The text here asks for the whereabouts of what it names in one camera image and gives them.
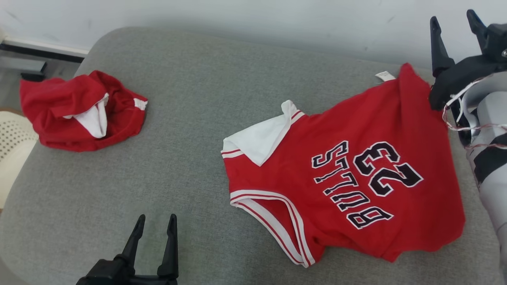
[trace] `robotic arm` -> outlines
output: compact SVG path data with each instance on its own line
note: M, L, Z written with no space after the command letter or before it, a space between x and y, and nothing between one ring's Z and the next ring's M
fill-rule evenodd
M139 217L121 254L116 255L112 261L99 260L76 285L177 285L178 229L175 214L169 218L167 244L157 275L135 275L135 254L139 239L142 237L145 219L144 215Z
M455 63L447 55L436 17L430 21L435 85L431 108L450 109L461 144L493 223L500 257L507 264L507 24L486 27L473 10L466 13L482 54Z

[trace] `clothing tag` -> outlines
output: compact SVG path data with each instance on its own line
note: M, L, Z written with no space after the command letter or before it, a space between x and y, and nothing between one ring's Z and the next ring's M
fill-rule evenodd
M389 72L381 72L375 74L375 76L382 79L384 82L396 79L396 77L392 76Z
M144 111L146 109L146 104L148 104L148 101L143 101L143 100L134 98L134 107L139 108L141 111Z

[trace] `white chair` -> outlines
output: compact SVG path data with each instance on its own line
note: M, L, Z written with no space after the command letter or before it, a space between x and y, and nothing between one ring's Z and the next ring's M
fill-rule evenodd
M27 118L0 111L0 209L38 139Z

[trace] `white wall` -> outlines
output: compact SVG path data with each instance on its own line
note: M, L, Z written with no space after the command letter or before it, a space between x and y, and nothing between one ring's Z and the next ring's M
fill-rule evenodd
M436 15L450 56L479 54L465 12L507 22L505 0L0 0L9 43L86 53L124 26L183 27L238 39L430 67Z

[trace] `gray fabric surface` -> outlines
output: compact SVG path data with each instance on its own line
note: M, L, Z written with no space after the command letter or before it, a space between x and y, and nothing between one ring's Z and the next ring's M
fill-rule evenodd
M280 115L287 99L308 114L323 112L379 84L374 74L398 68L177 31L113 31L78 74L98 69L147 97L141 133L91 153L37 145L0 219L0 256L30 284L74 284L98 259L122 250L144 213L136 268L155 274L175 213L183 285L500 283L498 242L454 134L467 221L463 236L436 253L404 253L392 264L328 248L305 269L229 205L224 137Z
M14 275L0 259L0 284L5 285L28 285L18 276Z

